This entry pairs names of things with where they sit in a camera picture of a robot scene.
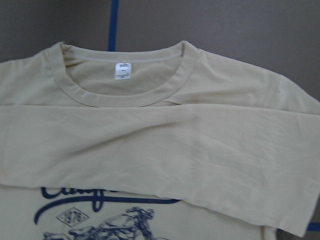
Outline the beige long-sleeve printed shirt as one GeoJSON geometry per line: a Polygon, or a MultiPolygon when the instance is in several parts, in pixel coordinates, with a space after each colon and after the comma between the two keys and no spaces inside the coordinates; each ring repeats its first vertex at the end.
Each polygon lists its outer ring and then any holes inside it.
{"type": "Polygon", "coordinates": [[[0,65],[3,240],[302,237],[320,195],[320,104],[186,41],[57,43],[0,65]]]}

